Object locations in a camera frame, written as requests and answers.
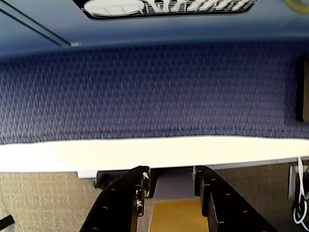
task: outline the blue panel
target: blue panel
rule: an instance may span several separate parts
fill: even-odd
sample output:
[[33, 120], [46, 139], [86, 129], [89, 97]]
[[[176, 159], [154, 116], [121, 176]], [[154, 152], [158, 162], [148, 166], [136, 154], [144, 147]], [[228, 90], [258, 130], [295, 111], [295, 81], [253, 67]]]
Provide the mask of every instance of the blue panel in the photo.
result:
[[258, 0], [248, 13], [94, 21], [72, 0], [10, 0], [71, 42], [84, 45], [152, 41], [309, 36], [309, 16], [283, 0]]
[[0, 13], [0, 56], [56, 48], [56, 45]]
[[0, 144], [189, 135], [309, 138], [295, 118], [309, 42], [204, 43], [0, 62]]

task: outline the electrical outlet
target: electrical outlet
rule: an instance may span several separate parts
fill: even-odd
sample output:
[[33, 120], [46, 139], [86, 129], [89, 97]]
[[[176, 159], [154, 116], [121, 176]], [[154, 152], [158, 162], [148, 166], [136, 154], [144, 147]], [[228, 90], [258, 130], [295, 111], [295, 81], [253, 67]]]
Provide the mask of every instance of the electrical outlet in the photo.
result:
[[[308, 165], [304, 165], [304, 173], [309, 173]], [[290, 166], [288, 200], [292, 202], [295, 200], [296, 178], [299, 178], [298, 166]]]

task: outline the textured upholstery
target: textured upholstery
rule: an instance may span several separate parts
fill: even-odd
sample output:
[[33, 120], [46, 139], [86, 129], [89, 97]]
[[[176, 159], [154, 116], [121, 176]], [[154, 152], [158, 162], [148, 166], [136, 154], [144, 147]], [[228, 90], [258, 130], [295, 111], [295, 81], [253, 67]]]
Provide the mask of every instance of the textured upholstery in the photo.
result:
[[0, 61], [0, 143], [183, 135], [309, 138], [306, 41], [79, 50]]

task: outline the beige carpet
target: beige carpet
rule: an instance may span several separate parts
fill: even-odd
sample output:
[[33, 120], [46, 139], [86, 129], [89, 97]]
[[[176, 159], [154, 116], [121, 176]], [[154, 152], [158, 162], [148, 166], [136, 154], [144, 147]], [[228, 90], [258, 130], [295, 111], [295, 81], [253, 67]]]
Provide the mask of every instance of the beige carpet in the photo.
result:
[[[302, 231], [292, 223], [287, 201], [288, 164], [221, 170], [229, 181], [279, 232]], [[16, 224], [6, 232], [78, 232], [99, 194], [93, 180], [75, 173], [0, 174], [0, 218], [12, 214]], [[153, 203], [139, 219], [147, 232]]]

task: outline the white desk edge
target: white desk edge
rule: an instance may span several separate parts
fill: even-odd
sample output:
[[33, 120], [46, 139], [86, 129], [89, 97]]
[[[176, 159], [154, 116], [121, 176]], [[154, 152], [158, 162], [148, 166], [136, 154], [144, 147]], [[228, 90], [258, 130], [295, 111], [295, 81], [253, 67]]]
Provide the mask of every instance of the white desk edge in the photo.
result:
[[78, 172], [97, 170], [263, 164], [309, 156], [309, 140], [235, 136], [189, 136], [112, 140], [73, 140], [0, 145], [0, 172]]

